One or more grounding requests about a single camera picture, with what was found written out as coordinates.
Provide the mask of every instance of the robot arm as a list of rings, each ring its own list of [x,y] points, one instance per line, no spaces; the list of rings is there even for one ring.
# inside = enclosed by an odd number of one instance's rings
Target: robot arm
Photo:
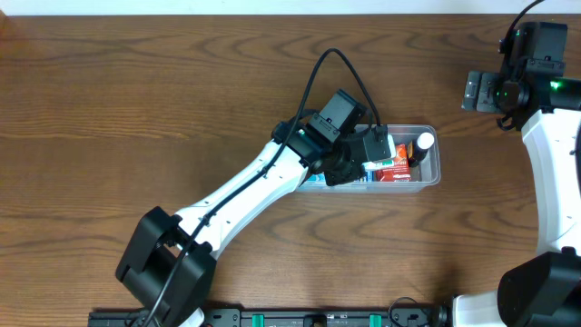
[[[365,113],[339,90],[306,124],[297,123],[299,117],[277,125],[259,156],[211,195],[173,216],[159,207],[147,213],[116,271],[152,308],[146,322],[155,316],[164,326],[198,327],[216,260],[252,219],[296,190],[309,173],[325,173],[332,186],[364,176],[366,162],[390,158],[395,146],[387,126],[354,132]],[[189,250],[176,258],[165,245]]]
[[[523,23],[516,31],[511,26],[501,41],[505,60],[500,74],[468,75],[463,108],[505,114],[498,126],[523,133],[539,226],[537,257],[505,273],[497,291],[454,299],[454,327],[568,327],[581,322],[581,259],[576,255],[581,251],[576,167],[581,81],[562,77],[566,32],[566,25],[553,23]]]
[[[200,223],[201,218],[219,203],[226,195],[250,180],[264,167],[281,147],[274,141],[266,144],[261,154],[244,170],[234,176],[216,192],[205,199],[179,210],[182,217],[180,227],[187,233]],[[218,259],[228,243],[259,213],[283,195],[291,193],[305,180],[309,171],[301,162],[300,156],[290,148],[285,148],[276,164],[247,189],[226,203],[212,218],[209,226],[203,228],[195,242],[212,246],[210,255]]]
[[[564,247],[581,252],[581,195],[576,178],[576,136],[581,111],[536,112],[523,127],[533,166],[538,208],[537,255]]]
[[[579,222],[581,220],[581,195],[576,178],[575,156],[576,138],[580,127],[581,111],[555,109],[552,114],[543,114],[541,111],[537,111],[522,129],[523,142],[528,149],[533,166],[537,193],[538,258],[542,258],[541,255],[545,253],[549,253],[548,255],[553,257],[562,255],[561,249],[564,247],[574,248],[577,252],[581,251],[581,226]],[[573,262],[575,261],[574,255],[571,256],[571,259]],[[574,272],[568,266],[565,267],[557,266],[556,269],[551,267],[554,273],[560,274],[564,277],[563,279],[551,281],[547,277],[548,273],[544,274],[542,268],[531,270],[528,267],[523,267],[521,269],[526,271],[520,274],[521,278],[510,276],[511,273],[518,272],[509,272],[503,277],[501,287],[505,291],[501,294],[498,294],[498,291],[493,291],[475,295],[460,295],[454,299],[453,303],[452,321],[454,326],[507,326],[500,316],[498,306],[502,303],[502,298],[509,298],[511,299],[509,302],[513,302],[514,296],[521,296],[518,302],[524,302],[521,304],[523,307],[514,310],[516,313],[529,310],[532,313],[541,306],[543,309],[547,309],[549,304],[547,302],[556,301],[556,299],[543,300],[543,298],[546,299],[546,296],[545,294],[540,295],[540,292],[537,292],[534,297],[529,297],[518,287],[507,291],[507,287],[510,288],[510,286],[506,286],[507,281],[509,279],[519,280],[514,284],[521,287],[526,286],[535,291],[544,285],[545,291],[552,291],[554,294],[569,294],[570,290],[567,289],[567,286],[563,287],[563,284],[575,287],[579,281],[579,272]],[[531,282],[530,280],[534,280],[534,278],[528,276],[537,276],[540,281]],[[512,318],[511,313],[512,308],[504,314],[505,319],[506,317]],[[550,320],[547,323],[553,325],[555,321]]]

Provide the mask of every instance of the wooden table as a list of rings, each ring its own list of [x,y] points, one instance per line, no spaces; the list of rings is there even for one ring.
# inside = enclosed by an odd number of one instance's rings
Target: wooden table
[[[519,133],[460,109],[496,71],[512,15],[9,17],[0,33],[0,325],[83,326],[140,304],[115,267],[144,213],[203,198],[293,116],[319,55],[342,49],[388,124],[438,131],[439,185],[418,194],[293,193],[244,229],[210,300],[386,307],[493,290],[534,256]],[[568,76],[581,75],[578,16]],[[308,107],[337,88],[330,57]]]

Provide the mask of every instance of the black cable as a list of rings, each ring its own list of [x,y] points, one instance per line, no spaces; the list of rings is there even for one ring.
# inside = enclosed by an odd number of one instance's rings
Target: black cable
[[[577,181],[579,182],[579,192],[581,193],[581,124],[576,137],[575,158],[577,166]]]
[[[149,314],[147,315],[147,318],[145,319],[145,321],[142,324],[143,327],[149,327],[148,324],[153,319],[153,317],[155,315],[155,312],[157,311],[157,309],[159,308],[160,304],[162,303],[162,298],[165,295],[165,292],[167,291],[170,283],[172,282],[173,276],[175,275],[175,273],[177,272],[177,270],[180,268],[180,265],[182,264],[183,258],[185,257],[186,253],[192,247],[193,243],[195,242],[196,237],[198,236],[198,234],[202,230],[203,226],[208,225],[209,222],[210,222],[210,220],[211,220],[211,218],[224,205],[226,205],[226,203],[228,203],[230,200],[232,200],[234,197],[236,197],[242,191],[246,190],[254,182],[256,182],[260,178],[262,178],[262,176],[264,176],[272,168],[272,166],[274,165],[274,163],[279,159],[279,157],[282,154],[282,151],[284,150],[284,148],[289,143],[289,140],[290,140],[291,136],[293,135],[294,130],[297,128],[297,124],[299,123],[300,118],[302,117],[302,112],[304,111],[305,104],[307,103],[307,98],[309,97],[310,88],[312,87],[312,83],[315,80],[315,76],[317,75],[317,72],[319,71],[319,67],[322,64],[323,60],[325,60],[325,58],[327,57],[327,55],[330,54],[330,53],[335,53],[335,54],[339,55],[339,57],[341,57],[341,59],[343,60],[343,62],[345,63],[345,65],[351,70],[351,73],[353,74],[353,76],[357,80],[357,83],[359,84],[359,87],[361,88],[361,91],[363,92],[363,94],[365,95],[365,98],[367,99],[369,105],[371,106],[371,110],[373,111],[373,114],[375,115],[376,124],[378,126],[381,125],[381,121],[379,119],[378,110],[375,107],[375,104],[373,103],[373,100],[371,100],[371,97],[369,96],[369,93],[367,92],[367,89],[365,88],[365,85],[363,85],[363,82],[359,78],[359,75],[355,71],[355,68],[353,67],[353,65],[351,64],[351,62],[349,61],[349,59],[347,59],[347,57],[339,49],[336,49],[336,48],[329,48],[329,49],[327,49],[327,51],[325,51],[320,56],[319,60],[317,61],[317,63],[315,64],[315,66],[312,69],[312,73],[310,73],[309,81],[307,82],[307,86],[305,87],[305,92],[303,93],[302,99],[300,100],[299,109],[297,110],[297,114],[294,116],[294,119],[292,120],[292,125],[290,126],[289,133],[287,134],[287,136],[285,137],[285,139],[282,142],[281,146],[279,147],[279,150],[272,157],[272,159],[256,175],[254,175],[250,180],[248,180],[246,183],[244,183],[239,188],[237,188],[236,190],[234,190],[232,193],[228,194],[228,196],[226,196],[222,201],[220,201],[218,204],[216,204],[216,206],[214,206],[213,208],[211,208],[211,210],[209,212],[207,212],[202,217],[200,223],[198,224],[198,226],[196,227],[196,229],[193,231],[193,233],[190,236],[190,238],[188,238],[188,242],[185,244],[185,246],[183,246],[182,250],[180,251],[180,254],[177,257],[177,259],[175,261],[175,264],[173,265],[172,270],[170,271],[170,274],[168,275],[167,280],[165,281],[165,284],[162,287],[162,290],[157,295],[157,299],[155,300],[155,304],[153,305],[152,309],[150,310]]]
[[[389,306],[389,309],[388,309],[388,318],[391,320],[391,322],[393,322],[393,324],[395,324],[395,325],[396,325],[396,326],[398,326],[398,327],[403,327],[403,326],[402,326],[402,325],[400,325],[400,324],[399,324],[399,322],[397,322],[395,319],[393,319],[393,317],[391,316],[391,309],[393,308],[393,306],[394,306],[394,305],[396,305],[398,302],[400,302],[400,301],[402,301],[402,300],[408,300],[408,301],[412,301],[412,302],[414,302],[415,304],[418,304],[418,302],[417,302],[416,300],[414,300],[414,299],[412,299],[412,298],[410,298],[410,297],[408,297],[408,296],[402,296],[402,297],[398,298],[396,301],[394,301],[394,302],[393,302],[393,303],[392,303],[392,304]],[[420,310],[421,310],[421,311],[422,311],[422,312],[423,312],[423,313],[424,313],[424,314],[425,314],[425,315],[428,317],[428,319],[429,319],[429,314],[428,314],[427,312],[425,312],[425,311],[424,311],[424,309],[422,309],[422,308],[419,308],[419,309],[420,309]],[[420,326],[418,326],[418,327],[424,327],[424,326],[428,326],[428,325],[429,325],[429,321],[428,321],[428,322],[426,322],[426,323],[424,323],[423,325],[420,325]]]
[[[545,1],[545,0],[536,0],[532,4],[528,5],[525,9],[523,9],[523,11],[521,11],[520,14],[518,14],[517,18],[515,18],[515,20],[512,22],[512,24],[508,28],[507,35],[505,36],[505,39],[503,40],[503,46],[508,45],[508,43],[510,42],[510,38],[512,37],[512,33],[514,32],[515,27],[517,26],[520,18],[522,18],[532,7],[542,3],[543,1]]]

